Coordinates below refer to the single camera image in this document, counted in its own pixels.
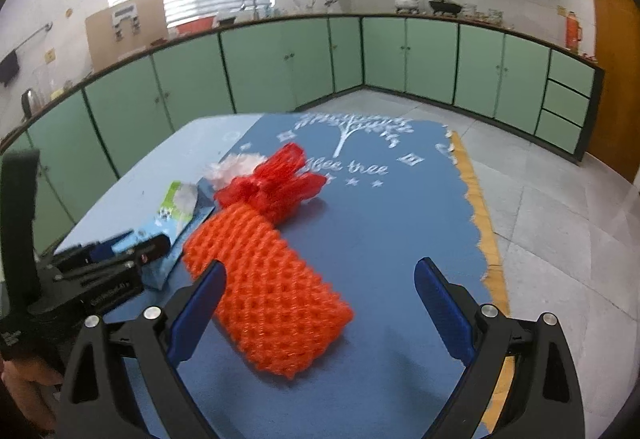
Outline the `person's left hand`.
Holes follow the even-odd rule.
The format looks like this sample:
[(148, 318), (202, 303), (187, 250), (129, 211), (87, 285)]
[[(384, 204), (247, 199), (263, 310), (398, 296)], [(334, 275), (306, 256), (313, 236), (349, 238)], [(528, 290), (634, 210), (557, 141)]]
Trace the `person's left hand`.
[(40, 387), (61, 385), (63, 376), (40, 358), (1, 360), (1, 378), (26, 419), (40, 431), (55, 429), (54, 412)]

